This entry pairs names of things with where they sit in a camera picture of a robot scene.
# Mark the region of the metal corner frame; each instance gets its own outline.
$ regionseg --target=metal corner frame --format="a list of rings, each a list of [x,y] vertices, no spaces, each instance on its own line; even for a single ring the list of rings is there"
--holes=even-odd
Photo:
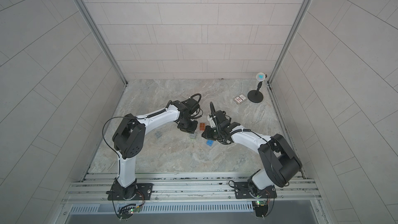
[[[289,32],[289,34],[288,34],[288,36],[286,38],[286,41],[283,44],[281,53],[279,54],[279,57],[278,57],[278,59],[276,61],[275,67],[272,70],[271,76],[268,79],[268,84],[269,85],[272,85],[272,82],[275,79],[276,73],[278,72],[279,68],[281,67],[283,59],[285,58],[285,56],[287,54],[287,51],[289,50],[289,47],[292,44],[293,38],[295,37],[295,35],[296,35],[300,25],[301,25],[301,22],[302,22],[305,14],[306,14],[308,8],[310,7],[310,4],[311,4],[311,0],[303,0],[302,1],[301,7],[300,7],[300,9],[299,9],[299,11],[298,11],[298,13],[296,15],[296,19],[293,22],[293,25],[292,25],[292,27],[290,29],[290,32]]]
[[[105,39],[102,37],[101,32],[99,31],[97,25],[95,24],[92,16],[90,15],[86,4],[83,2],[83,0],[73,0],[73,2],[76,4],[77,8],[79,9],[80,13],[82,14],[84,20],[86,21],[88,27],[90,28],[91,32],[93,33],[95,39],[97,40],[100,48],[106,55],[106,57],[109,59],[109,61],[112,64],[112,67],[116,70],[116,72],[119,74],[119,77],[122,79],[123,84],[126,86],[127,85],[127,80],[123,75],[123,72],[120,70],[120,67],[117,65],[117,62],[115,58],[113,57],[107,43],[105,42]]]

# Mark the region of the black mounting plate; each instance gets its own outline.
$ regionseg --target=black mounting plate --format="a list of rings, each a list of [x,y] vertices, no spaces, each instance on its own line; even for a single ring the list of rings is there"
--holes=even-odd
[[[144,195],[144,200],[149,200],[150,195],[152,194],[153,183],[137,183],[138,190]],[[114,201],[125,201],[122,197],[117,193],[109,193],[108,201],[112,201],[112,197]],[[142,197],[140,194],[135,194],[135,196],[129,201],[142,201]]]
[[[251,196],[247,182],[236,182],[234,183],[234,187],[236,199],[257,199]],[[266,187],[266,190],[271,194],[269,198],[276,198],[277,195],[274,185]],[[261,198],[268,198],[268,196],[262,195]]]

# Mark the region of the round stand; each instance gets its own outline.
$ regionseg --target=round stand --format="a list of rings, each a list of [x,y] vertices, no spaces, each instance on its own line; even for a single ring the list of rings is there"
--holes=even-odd
[[[263,96],[263,94],[261,92],[257,92],[257,94],[256,94],[256,92],[257,92],[257,90],[251,90],[248,93],[248,99],[251,102],[260,103],[260,102],[263,101],[264,96]]]

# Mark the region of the black base stand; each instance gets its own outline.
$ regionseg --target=black base stand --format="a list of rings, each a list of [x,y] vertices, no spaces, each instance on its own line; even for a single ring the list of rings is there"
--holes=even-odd
[[[262,84],[263,84],[263,82],[259,82],[258,85],[257,85],[257,90],[251,90],[251,91],[248,93],[248,99],[249,99],[251,102],[260,103],[260,102],[263,101],[264,96],[263,96],[263,94],[260,92],[260,87],[262,86]]]

